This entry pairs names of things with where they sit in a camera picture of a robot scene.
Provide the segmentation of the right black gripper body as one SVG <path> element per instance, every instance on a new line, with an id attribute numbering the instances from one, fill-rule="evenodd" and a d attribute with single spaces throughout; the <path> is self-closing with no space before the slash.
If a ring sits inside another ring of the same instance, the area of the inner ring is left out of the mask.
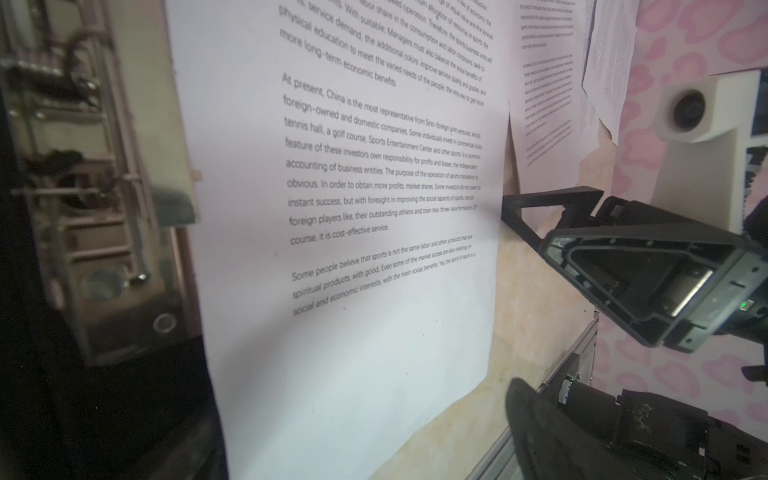
<path id="1" fill-rule="evenodd" d="M 644 346 L 767 342 L 767 248 L 747 235 L 610 197 L 586 224 L 550 231 L 538 252 Z"/>

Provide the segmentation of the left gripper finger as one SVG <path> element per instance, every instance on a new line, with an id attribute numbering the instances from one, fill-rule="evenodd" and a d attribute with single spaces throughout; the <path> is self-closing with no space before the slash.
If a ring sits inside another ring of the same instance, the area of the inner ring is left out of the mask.
<path id="1" fill-rule="evenodd" d="M 523 379 L 511 380 L 505 409 L 524 478 L 616 480 L 637 477 Z"/>

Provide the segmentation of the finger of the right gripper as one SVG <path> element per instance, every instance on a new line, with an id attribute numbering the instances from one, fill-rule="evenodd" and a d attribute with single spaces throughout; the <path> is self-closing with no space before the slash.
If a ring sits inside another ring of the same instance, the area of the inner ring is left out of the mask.
<path id="1" fill-rule="evenodd" d="M 590 226 L 592 213 L 603 198 L 604 192 L 594 187 L 578 186 L 566 189 L 505 195 L 502 202 L 501 221 L 534 251 L 538 251 L 543 239 L 539 227 L 532 226 L 523 213 L 534 210 L 551 217 L 545 221 L 550 229 L 569 229 Z"/>

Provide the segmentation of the printed paper sheet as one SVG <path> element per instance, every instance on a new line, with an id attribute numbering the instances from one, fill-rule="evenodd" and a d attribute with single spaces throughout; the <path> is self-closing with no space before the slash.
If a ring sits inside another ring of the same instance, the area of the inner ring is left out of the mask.
<path id="1" fill-rule="evenodd" d="M 571 187 L 598 148 L 582 88 L 592 1 L 514 1 L 510 120 L 524 193 Z"/>
<path id="2" fill-rule="evenodd" d="M 169 1 L 233 479 L 365 479 L 486 376 L 507 1 Z"/>

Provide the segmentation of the blue black file folder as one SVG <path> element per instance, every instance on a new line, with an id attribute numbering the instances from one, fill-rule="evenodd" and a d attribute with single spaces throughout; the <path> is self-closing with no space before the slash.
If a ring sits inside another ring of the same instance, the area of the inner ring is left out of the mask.
<path id="1" fill-rule="evenodd" d="M 42 293 L 28 216 L 11 196 L 1 127 L 1 475 L 5 479 L 225 479 L 225 447 L 195 337 L 88 367 Z"/>

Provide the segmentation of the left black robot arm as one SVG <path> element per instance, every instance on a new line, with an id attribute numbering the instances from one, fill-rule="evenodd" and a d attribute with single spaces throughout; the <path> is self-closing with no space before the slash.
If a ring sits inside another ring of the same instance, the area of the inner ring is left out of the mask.
<path id="1" fill-rule="evenodd" d="M 527 479 L 764 479 L 767 444 L 661 395 L 511 381 L 506 415 Z"/>

